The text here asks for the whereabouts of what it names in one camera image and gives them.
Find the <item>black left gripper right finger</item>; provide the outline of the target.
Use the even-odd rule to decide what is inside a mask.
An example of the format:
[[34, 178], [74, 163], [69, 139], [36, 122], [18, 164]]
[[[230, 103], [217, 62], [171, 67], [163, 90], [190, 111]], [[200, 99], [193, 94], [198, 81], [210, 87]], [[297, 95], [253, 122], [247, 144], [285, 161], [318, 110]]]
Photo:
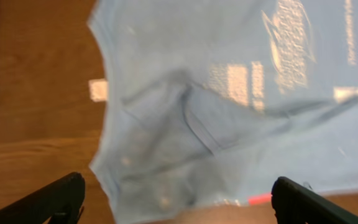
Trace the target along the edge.
[[278, 224], [358, 224], [358, 216], [292, 181], [279, 177], [272, 188]]

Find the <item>light blue printed t-shirt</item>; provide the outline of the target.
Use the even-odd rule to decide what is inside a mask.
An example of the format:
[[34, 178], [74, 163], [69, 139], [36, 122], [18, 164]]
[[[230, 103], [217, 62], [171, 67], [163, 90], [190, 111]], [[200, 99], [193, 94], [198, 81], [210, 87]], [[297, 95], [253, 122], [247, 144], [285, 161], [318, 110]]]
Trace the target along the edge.
[[280, 176], [358, 191], [358, 0], [102, 0], [89, 27], [116, 223], [247, 205]]

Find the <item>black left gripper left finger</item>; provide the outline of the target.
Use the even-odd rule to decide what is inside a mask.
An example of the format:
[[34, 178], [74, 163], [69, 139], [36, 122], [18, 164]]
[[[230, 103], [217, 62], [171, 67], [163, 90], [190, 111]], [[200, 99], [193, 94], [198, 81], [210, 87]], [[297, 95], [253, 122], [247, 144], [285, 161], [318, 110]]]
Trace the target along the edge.
[[85, 179], [72, 172], [0, 209], [0, 223], [77, 224], [84, 199]]

